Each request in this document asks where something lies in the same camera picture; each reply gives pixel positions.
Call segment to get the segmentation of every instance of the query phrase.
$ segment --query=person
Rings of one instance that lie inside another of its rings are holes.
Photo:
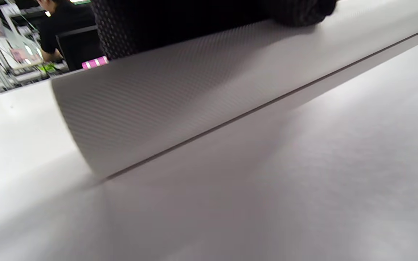
[[[47,62],[62,58],[56,35],[96,25],[91,8],[74,5],[70,0],[36,0],[51,14],[39,26],[41,53]]]

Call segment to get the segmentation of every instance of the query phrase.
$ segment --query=pink striped object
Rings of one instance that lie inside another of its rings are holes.
[[[88,69],[95,68],[98,66],[106,65],[108,63],[109,61],[107,60],[106,56],[103,56],[103,57],[99,57],[91,61],[82,63],[82,67],[83,69],[88,70]]]

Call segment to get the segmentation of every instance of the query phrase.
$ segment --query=desk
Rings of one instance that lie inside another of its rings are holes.
[[[16,76],[15,78],[17,79],[18,82],[23,83],[23,82],[27,82],[27,81],[33,81],[36,80],[38,78],[41,78],[43,76],[43,73],[41,71],[32,71],[29,73],[25,73],[19,76]],[[4,86],[2,83],[0,83],[0,90],[3,89]]]

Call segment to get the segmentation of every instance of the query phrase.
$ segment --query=black fabric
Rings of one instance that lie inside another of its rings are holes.
[[[288,26],[320,23],[337,0],[92,0],[109,59],[268,18]]]
[[[51,17],[38,26],[41,38],[41,49],[47,53],[60,50],[56,35],[80,28],[95,25],[94,14],[90,7],[74,5],[69,1],[63,1],[56,7]]]
[[[287,26],[311,26],[335,10],[337,0],[262,0],[270,17]]]

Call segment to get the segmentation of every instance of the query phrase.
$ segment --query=white surface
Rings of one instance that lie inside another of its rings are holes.
[[[95,226],[101,213],[81,215],[81,210],[98,211],[93,204],[98,192],[90,189],[91,182],[49,81],[0,94],[0,260],[72,260],[63,258],[63,251],[70,256],[80,251],[85,260],[107,260],[101,253],[88,258],[84,252],[91,250],[81,247],[84,236],[98,238],[100,231]],[[75,210],[69,209],[72,204]],[[70,225],[73,216],[82,222]],[[98,246],[85,245],[104,251],[109,244],[96,241]]]
[[[73,137],[106,177],[418,33],[418,0],[341,0],[314,28],[270,21],[53,80]]]
[[[101,184],[1,94],[0,261],[418,260],[418,46],[294,109],[358,65]]]
[[[418,260],[418,46],[335,76],[106,182],[121,260]]]

